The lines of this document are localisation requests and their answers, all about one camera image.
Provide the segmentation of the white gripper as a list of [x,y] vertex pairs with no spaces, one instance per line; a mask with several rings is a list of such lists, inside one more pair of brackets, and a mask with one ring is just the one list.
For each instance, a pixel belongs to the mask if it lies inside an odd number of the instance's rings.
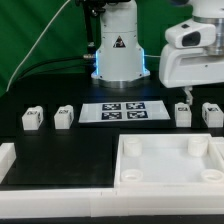
[[165,38],[159,79],[167,88],[185,87],[189,106],[193,104],[193,88],[186,86],[224,82],[224,56],[208,51],[216,40],[214,25],[183,22],[167,29]]

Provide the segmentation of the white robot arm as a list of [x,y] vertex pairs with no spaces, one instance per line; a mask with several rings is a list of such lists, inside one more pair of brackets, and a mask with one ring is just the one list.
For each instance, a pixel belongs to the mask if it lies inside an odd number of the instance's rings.
[[[165,31],[159,80],[167,88],[224,82],[224,0],[172,0],[193,7],[192,18]],[[94,82],[125,88],[150,76],[138,44],[135,0],[105,6]]]

